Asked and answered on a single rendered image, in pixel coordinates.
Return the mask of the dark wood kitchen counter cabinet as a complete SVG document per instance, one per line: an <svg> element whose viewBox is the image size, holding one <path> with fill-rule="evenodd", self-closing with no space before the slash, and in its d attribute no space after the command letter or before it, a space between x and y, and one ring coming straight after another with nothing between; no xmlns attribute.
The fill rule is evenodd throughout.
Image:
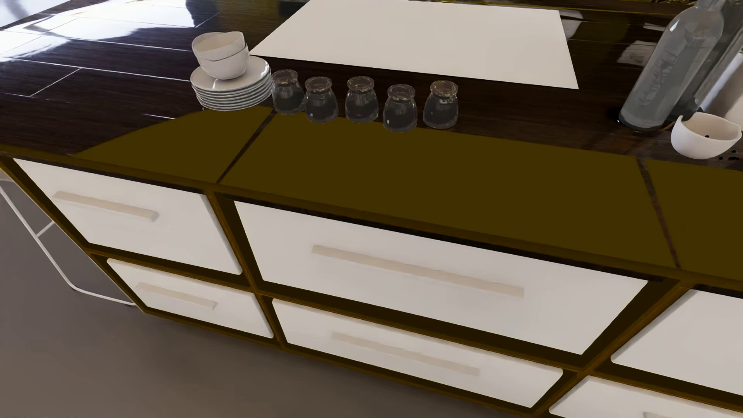
<svg viewBox="0 0 743 418"><path fill-rule="evenodd" d="M743 396L617 365L611 356L688 290L743 292L743 139L693 163L674 151L670 124L636 132L618 110L648 47L694 0L434 0L557 10L578 24L567 39L578 89L266 57L300 81L324 76L339 118L277 113L270 98L206 110L192 90L192 40L240 31L255 47L309 0L68 0L0 26L0 168L133 300L138 310L519 418L549 409L584 378L743 413ZM347 82L375 81L378 116L345 116ZM459 117L428 127L434 81L458 86ZM417 126L383 125L387 90L414 88ZM92 244L16 159L207 197L240 274ZM647 280L583 353L262 279L236 210L257 204L346 223ZM252 292L273 338L147 307L113 259ZM530 408L287 342L273 300L560 368Z"/></svg>

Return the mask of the white mat on counter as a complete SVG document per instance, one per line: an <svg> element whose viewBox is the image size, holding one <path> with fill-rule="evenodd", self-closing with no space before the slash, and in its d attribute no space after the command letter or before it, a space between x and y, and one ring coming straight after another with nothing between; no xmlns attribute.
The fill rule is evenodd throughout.
<svg viewBox="0 0 743 418"><path fill-rule="evenodd" d="M309 0L251 53L578 89L557 10L410 0Z"/></svg>

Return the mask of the tall clear glass bottle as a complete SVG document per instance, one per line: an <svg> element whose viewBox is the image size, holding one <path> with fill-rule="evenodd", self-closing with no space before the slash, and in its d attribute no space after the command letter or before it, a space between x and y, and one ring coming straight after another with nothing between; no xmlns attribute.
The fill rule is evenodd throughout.
<svg viewBox="0 0 743 418"><path fill-rule="evenodd" d="M618 121L653 132L690 118L742 48L743 0L696 0L666 26Z"/></svg>

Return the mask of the small clear glass jar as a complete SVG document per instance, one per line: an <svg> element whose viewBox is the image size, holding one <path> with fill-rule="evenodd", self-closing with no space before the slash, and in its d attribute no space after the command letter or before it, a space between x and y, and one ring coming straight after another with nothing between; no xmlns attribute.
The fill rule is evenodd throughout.
<svg viewBox="0 0 743 418"><path fill-rule="evenodd" d="M339 114L332 81L327 77L310 77L305 81L305 117L312 123L328 123Z"/></svg>
<svg viewBox="0 0 743 418"><path fill-rule="evenodd" d="M301 113L305 108L305 92L299 83L298 73L291 69L275 71L272 80L274 110L281 115Z"/></svg>
<svg viewBox="0 0 743 418"><path fill-rule="evenodd" d="M378 116L378 100L375 81L367 76L352 77L347 82L345 116L355 123L368 123Z"/></svg>
<svg viewBox="0 0 743 418"><path fill-rule="evenodd" d="M415 90L407 84L396 84L387 90L383 110L383 125L392 132L408 132L417 126L418 109Z"/></svg>
<svg viewBox="0 0 743 418"><path fill-rule="evenodd" d="M458 86L452 81L434 81L423 108L423 122L431 128L447 129L459 117Z"/></svg>

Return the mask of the tilted white ceramic bowl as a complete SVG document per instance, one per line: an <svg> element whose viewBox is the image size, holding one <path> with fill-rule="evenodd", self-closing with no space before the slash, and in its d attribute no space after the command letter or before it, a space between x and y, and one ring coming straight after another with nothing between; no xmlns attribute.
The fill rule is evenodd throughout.
<svg viewBox="0 0 743 418"><path fill-rule="evenodd" d="M679 116L671 132L673 148L683 156L709 159L730 150L743 136L743 128L725 118L696 112Z"/></svg>

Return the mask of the stack of white plates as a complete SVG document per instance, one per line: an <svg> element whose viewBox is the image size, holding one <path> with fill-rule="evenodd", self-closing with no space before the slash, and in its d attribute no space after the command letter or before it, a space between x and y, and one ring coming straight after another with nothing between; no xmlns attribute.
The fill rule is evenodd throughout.
<svg viewBox="0 0 743 418"><path fill-rule="evenodd" d="M251 57L247 70L239 77L218 80L198 67L192 71L190 82L201 106L219 111L255 106L268 99L273 91L270 65L261 57Z"/></svg>

